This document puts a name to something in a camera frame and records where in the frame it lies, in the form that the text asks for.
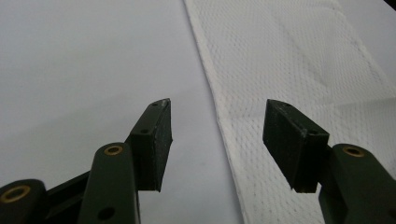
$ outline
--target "textured white fabric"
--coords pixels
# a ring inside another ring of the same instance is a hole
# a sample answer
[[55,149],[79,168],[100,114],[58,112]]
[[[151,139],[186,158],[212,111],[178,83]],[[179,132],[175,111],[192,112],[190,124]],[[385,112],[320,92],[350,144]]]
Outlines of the textured white fabric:
[[267,99],[295,105],[330,145],[371,150],[396,176],[396,91],[333,0],[185,0],[246,223],[322,223],[262,143]]

